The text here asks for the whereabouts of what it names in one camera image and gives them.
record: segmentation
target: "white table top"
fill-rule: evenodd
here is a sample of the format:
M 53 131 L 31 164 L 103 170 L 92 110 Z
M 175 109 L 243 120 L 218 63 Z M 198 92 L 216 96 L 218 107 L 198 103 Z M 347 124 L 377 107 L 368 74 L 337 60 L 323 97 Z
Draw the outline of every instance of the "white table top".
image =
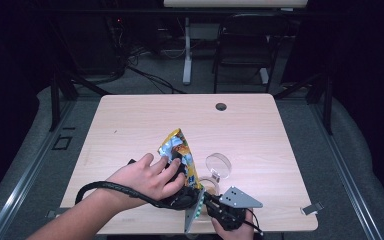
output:
M 307 0 L 164 0 L 165 7 L 304 8 Z
M 217 103 L 227 109 L 219 111 Z M 199 177 L 210 176 L 205 159 L 215 152 L 232 163 L 220 192 L 236 186 L 264 204 L 254 209 L 263 231 L 312 231 L 316 216 L 273 97 L 268 94 L 118 95 L 102 98 L 61 207 L 74 205 L 78 190 L 105 180 L 119 167 L 157 149 L 181 128 Z M 122 212 L 101 234 L 182 234 L 184 211 L 150 204 Z M 214 233 L 208 216 L 195 220 L 191 233 Z

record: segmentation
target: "colorful wrapper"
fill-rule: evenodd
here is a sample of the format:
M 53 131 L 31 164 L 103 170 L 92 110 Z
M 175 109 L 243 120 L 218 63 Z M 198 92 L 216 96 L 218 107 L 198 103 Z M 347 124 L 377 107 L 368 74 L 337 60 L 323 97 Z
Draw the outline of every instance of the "colorful wrapper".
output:
M 161 144 L 158 149 L 161 156 L 167 156 L 169 163 L 176 157 L 180 158 L 185 165 L 186 181 L 185 186 L 201 189 L 202 185 L 199 183 L 198 174 L 195 169 L 195 164 L 192 158 L 192 153 L 189 149 L 188 142 L 180 128 L 174 130 Z

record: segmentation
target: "gray carpet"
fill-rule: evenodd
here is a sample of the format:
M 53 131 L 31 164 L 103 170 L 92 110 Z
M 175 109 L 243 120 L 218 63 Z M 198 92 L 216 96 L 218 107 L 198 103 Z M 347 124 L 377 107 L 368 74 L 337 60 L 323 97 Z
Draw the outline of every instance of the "gray carpet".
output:
M 187 93 L 211 93 L 210 45 L 200 43 L 194 49 L 192 83 L 189 86 L 181 83 L 183 56 L 169 58 L 165 55 L 144 54 L 138 58 L 135 67 L 160 76 L 172 83 L 175 88 Z M 278 68 L 274 74 L 274 84 L 270 91 L 273 94 L 282 90 L 278 82 L 287 53 L 288 48 L 285 48 L 283 55 L 280 55 Z M 97 94 L 80 85 L 76 87 L 81 97 L 73 105 L 66 103 L 66 106 L 72 107 L 72 111 L 62 122 L 58 132 L 62 137 L 71 137 L 70 145 L 67 150 L 49 150 L 44 154 L 44 164 L 20 208 L 17 209 L 14 219 L 11 219 L 7 224 L 8 228 L 4 229 L 4 239 L 25 239 L 49 221 L 44 217 L 48 210 L 59 207 L 99 102 Z M 129 70 L 120 79 L 101 84 L 100 87 L 116 94 L 161 94 L 150 81 Z M 165 93 L 170 92 L 168 89 L 162 88 L 162 90 Z M 304 94 L 305 90 L 298 91 L 289 98 L 290 100 L 277 101 L 277 105 L 311 201 L 322 202 L 325 209 L 317 216 L 319 220 L 317 230 L 286 233 L 285 239 L 366 239 L 366 234 L 333 164 L 332 152 L 323 137 L 323 131 L 317 125 L 318 119 L 314 117 L 312 106 L 308 106 L 302 99 Z M 51 120 L 49 89 L 45 89 L 38 97 L 41 100 L 41 109 L 0 186 L 0 212 L 18 180 L 23 176 L 24 170 L 35 160 L 42 143 L 49 136 Z M 338 102 L 334 102 L 332 124 L 334 139 L 384 236 L 384 192 L 371 172 L 370 153 L 364 138 Z M 105 239 L 105 236 L 99 236 L 97 239 Z M 176 236 L 171 239 L 185 239 L 185 237 Z M 280 234 L 268 233 L 265 239 L 280 239 Z

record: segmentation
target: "human hand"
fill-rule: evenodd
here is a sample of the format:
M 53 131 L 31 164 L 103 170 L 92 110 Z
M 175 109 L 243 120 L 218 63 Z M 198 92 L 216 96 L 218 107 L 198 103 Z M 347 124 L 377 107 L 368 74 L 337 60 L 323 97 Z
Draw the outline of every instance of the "human hand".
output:
M 245 221 L 248 221 L 250 223 L 253 223 L 252 219 L 252 209 L 249 209 L 249 211 L 246 211 L 245 215 Z M 238 229 L 232 230 L 232 231 L 225 231 L 223 227 L 220 225 L 220 223 L 215 218 L 211 218 L 211 223 L 214 226 L 214 230 L 216 230 L 216 233 L 223 238 L 224 240 L 236 240 L 236 239 L 242 239 L 242 240 L 251 240 L 254 238 L 254 228 L 247 224 L 242 224 Z
M 168 162 L 167 157 L 162 157 L 151 166 L 153 159 L 154 156 L 147 153 L 139 161 L 117 170 L 106 181 L 133 188 L 154 200 L 161 200 L 172 196 L 185 184 L 185 175 L 183 173 L 180 173 L 173 182 L 167 183 L 177 172 L 180 160 L 173 160 L 170 166 L 165 169 Z M 118 212 L 146 203 L 139 198 L 131 198 L 120 192 L 105 191 L 111 193 L 113 203 L 117 206 Z

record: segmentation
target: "person's left hand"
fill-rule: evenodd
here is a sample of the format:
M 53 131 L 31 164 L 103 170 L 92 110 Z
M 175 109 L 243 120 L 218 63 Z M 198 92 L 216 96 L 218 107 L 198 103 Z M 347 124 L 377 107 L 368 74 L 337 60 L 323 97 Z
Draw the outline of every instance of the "person's left hand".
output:
M 167 183 L 177 172 L 180 160 L 173 160 L 170 166 L 165 169 L 168 161 L 167 157 L 162 157 L 158 162 L 151 165 L 153 159 L 152 154 L 145 154 L 139 161 L 120 168 L 106 181 L 133 188 L 154 200 L 172 196 L 185 184 L 185 175 L 183 173 L 180 173 L 175 181 Z M 126 198 L 127 195 L 120 192 L 106 191 L 111 191 L 114 204 L 120 207 L 118 211 L 138 207 L 146 203 L 138 198 Z

